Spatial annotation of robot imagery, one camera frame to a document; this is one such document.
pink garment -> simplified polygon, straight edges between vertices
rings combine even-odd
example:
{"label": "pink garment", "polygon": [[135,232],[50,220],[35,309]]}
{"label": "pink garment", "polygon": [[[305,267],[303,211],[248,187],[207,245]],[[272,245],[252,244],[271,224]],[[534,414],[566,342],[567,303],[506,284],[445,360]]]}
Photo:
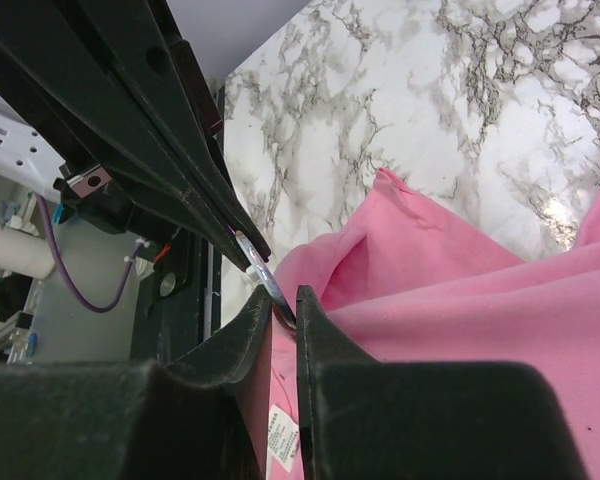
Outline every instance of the pink garment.
{"label": "pink garment", "polygon": [[[276,278],[288,299],[311,285],[378,360],[534,366],[600,480],[600,196],[573,250],[525,263],[381,169],[344,229],[294,249]],[[270,403],[297,421],[295,343],[277,329],[273,345]],[[271,478],[303,478],[301,456]]]}

white marble surface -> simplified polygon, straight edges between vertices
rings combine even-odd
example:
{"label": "white marble surface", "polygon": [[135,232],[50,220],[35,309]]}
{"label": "white marble surface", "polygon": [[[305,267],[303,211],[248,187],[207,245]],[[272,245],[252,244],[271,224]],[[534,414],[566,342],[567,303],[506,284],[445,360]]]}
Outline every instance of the white marble surface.
{"label": "white marble surface", "polygon": [[[526,260],[600,188],[600,0],[313,1],[228,79],[225,153],[277,263],[375,171]],[[252,290],[225,261],[223,320]]]}

pink cloth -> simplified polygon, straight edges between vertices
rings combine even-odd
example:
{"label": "pink cloth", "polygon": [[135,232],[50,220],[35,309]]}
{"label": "pink cloth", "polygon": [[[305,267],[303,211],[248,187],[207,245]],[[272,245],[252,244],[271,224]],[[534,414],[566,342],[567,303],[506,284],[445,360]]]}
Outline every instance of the pink cloth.
{"label": "pink cloth", "polygon": [[[553,386],[600,480],[600,195],[570,252],[525,263],[388,170],[340,233],[276,270],[311,285],[329,318],[381,361],[514,360]],[[298,420],[295,344],[274,333],[270,403]],[[272,479],[303,478],[273,462]]]}

screw hole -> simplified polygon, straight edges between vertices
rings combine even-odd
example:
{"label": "screw hole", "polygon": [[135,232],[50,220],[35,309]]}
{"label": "screw hole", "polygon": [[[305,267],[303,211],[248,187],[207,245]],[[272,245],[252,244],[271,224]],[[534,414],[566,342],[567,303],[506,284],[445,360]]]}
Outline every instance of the screw hole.
{"label": "screw hole", "polygon": [[146,53],[149,68],[157,74],[164,75],[169,72],[169,54],[160,47],[151,47]]}
{"label": "screw hole", "polygon": [[100,180],[100,177],[94,175],[93,177],[89,177],[89,179],[87,180],[87,185],[95,188],[98,185],[100,185],[100,182],[102,182],[102,180]]}

clothing tag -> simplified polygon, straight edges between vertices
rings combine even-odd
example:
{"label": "clothing tag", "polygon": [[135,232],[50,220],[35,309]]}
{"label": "clothing tag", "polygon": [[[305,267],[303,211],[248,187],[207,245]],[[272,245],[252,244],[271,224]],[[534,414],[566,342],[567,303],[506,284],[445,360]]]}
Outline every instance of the clothing tag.
{"label": "clothing tag", "polygon": [[278,460],[287,472],[291,472],[298,453],[300,431],[298,425],[277,405],[269,410],[268,452]]}

